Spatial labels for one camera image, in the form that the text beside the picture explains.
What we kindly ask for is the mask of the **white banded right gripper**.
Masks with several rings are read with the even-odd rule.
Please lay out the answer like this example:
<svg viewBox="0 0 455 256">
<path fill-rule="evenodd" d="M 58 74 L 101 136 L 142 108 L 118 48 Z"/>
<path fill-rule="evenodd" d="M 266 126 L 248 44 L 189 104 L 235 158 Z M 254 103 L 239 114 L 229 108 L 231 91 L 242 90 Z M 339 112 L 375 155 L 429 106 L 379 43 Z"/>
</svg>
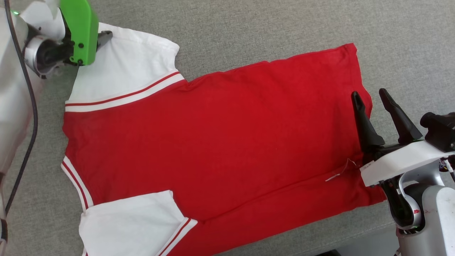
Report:
<svg viewBox="0 0 455 256">
<path fill-rule="evenodd" d="M 386 89 L 379 89 L 379 95 L 397 130 L 398 143 L 409 145 L 362 166 L 360 172 L 366 187 L 454 155 L 454 151 L 443 152 L 427 141 L 414 142 L 423 137 L 422 133 Z M 357 91 L 351 94 L 351 101 L 362 152 L 370 153 L 382 147 L 385 141 L 372 126 L 366 114 L 366 106 Z"/>
</svg>

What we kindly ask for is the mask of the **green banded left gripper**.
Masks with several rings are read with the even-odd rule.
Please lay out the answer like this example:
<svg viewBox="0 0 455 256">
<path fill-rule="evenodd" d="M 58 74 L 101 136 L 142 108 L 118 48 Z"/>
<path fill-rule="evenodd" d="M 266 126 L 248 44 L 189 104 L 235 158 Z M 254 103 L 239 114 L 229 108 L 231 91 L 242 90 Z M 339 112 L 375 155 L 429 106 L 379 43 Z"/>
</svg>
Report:
<svg viewBox="0 0 455 256">
<path fill-rule="evenodd" d="M 112 31 L 98 33 L 98 16 L 88 0 L 61 0 L 60 11 L 70 32 L 73 53 L 69 60 L 77 65 L 90 65 L 95 61 L 98 47 L 109 42 Z"/>
</svg>

